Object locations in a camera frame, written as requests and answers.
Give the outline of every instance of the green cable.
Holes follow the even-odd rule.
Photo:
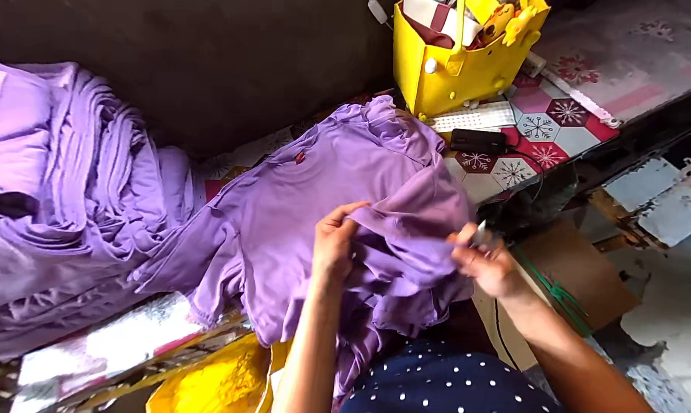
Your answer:
[[[579,312],[580,314],[588,317],[588,313],[583,310],[583,307],[580,306],[580,303],[575,299],[575,297],[573,297],[572,294],[570,294],[565,288],[562,288],[560,283],[557,281],[551,285],[550,282],[541,274],[541,272],[534,267],[534,264],[527,259],[527,257],[524,255],[524,252],[522,252],[519,247],[514,247],[513,251],[516,253],[516,256],[526,264],[526,268],[528,268],[539,279],[539,281],[542,282],[544,288],[546,288],[547,291],[549,291],[550,294],[557,300],[557,302],[560,303],[562,309],[565,310],[568,315],[570,315],[572,322],[575,323],[583,332],[583,337],[589,337],[591,334],[593,334],[593,331],[591,331],[585,320],[580,318],[580,316],[577,314]]]

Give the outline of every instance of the person's left hand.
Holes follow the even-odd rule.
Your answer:
[[[346,215],[366,205],[369,202],[341,205],[317,223],[311,285],[342,285],[351,269],[350,238],[358,229],[355,221],[343,220]]]

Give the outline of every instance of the navy polka dot shirt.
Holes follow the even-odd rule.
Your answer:
[[[407,340],[400,353],[377,361],[359,377],[341,413],[564,412],[524,374],[496,357],[448,354],[444,344]]]

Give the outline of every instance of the stack of purple shirts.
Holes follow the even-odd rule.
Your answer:
[[[0,64],[0,359],[146,297],[129,274],[193,213],[187,157],[105,80]]]
[[[315,223],[338,205],[371,201],[350,217],[361,227],[337,341],[334,395],[343,395],[389,331],[414,337],[473,291],[445,243],[472,211],[443,148],[389,96],[342,106],[226,185],[132,277],[147,293],[188,292],[204,324],[235,304],[260,343],[286,341],[310,279]]]

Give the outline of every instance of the black phone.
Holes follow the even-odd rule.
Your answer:
[[[506,134],[503,132],[453,129],[450,149],[460,152],[502,155],[508,152],[508,145],[506,144]]]

